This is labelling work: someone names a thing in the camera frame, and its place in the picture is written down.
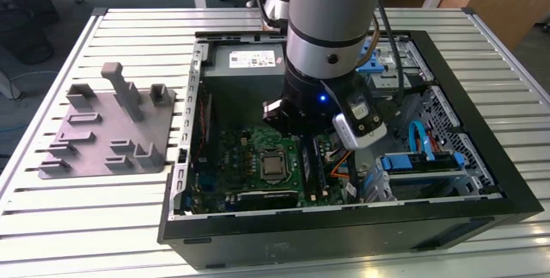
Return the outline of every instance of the power supply label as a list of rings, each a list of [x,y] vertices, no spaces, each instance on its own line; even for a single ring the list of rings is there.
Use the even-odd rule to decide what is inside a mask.
[[[233,51],[230,68],[275,67],[275,51]]]

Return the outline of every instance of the motherboard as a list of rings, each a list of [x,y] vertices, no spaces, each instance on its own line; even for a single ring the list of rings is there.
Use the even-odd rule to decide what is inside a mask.
[[[221,130],[217,168],[198,175],[201,193],[194,195],[194,209],[218,213],[342,204],[339,178],[326,176],[323,198],[306,195],[297,143],[271,128]],[[318,136],[318,145],[323,155],[334,149],[326,135]]]

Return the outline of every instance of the aluminum table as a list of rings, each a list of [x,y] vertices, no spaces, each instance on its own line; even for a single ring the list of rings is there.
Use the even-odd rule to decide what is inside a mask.
[[[91,17],[14,157],[0,176],[0,277],[502,277],[550,274],[550,99],[476,15],[462,10],[389,9],[395,30],[426,30],[546,212],[454,248],[197,272],[157,243],[170,172],[42,180],[50,142],[68,109],[72,83],[111,90],[104,62],[126,65],[139,89],[165,83],[185,94],[194,33],[259,30],[245,9],[111,9]],[[167,162],[185,121],[178,100]]]

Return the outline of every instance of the silver robot arm segment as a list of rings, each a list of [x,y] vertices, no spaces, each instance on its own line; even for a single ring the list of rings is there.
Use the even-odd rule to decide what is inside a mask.
[[[315,136],[335,128],[350,150],[385,136],[382,116],[355,71],[377,4],[291,0],[282,99],[265,104],[265,121],[283,134]]]

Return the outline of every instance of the green circuit board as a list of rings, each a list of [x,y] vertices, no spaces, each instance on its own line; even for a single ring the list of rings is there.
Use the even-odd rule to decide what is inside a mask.
[[[333,150],[329,136],[319,136],[318,143],[322,152]],[[262,178],[262,153],[279,153],[283,156],[285,179],[267,181]],[[253,191],[297,191],[299,207],[342,204],[342,185],[338,179],[330,179],[329,176],[326,197],[313,201],[305,195],[299,154],[297,141],[283,138],[275,129],[251,127],[242,130],[222,130],[215,185],[211,192],[202,194],[206,212],[226,212],[226,198],[241,192]]]

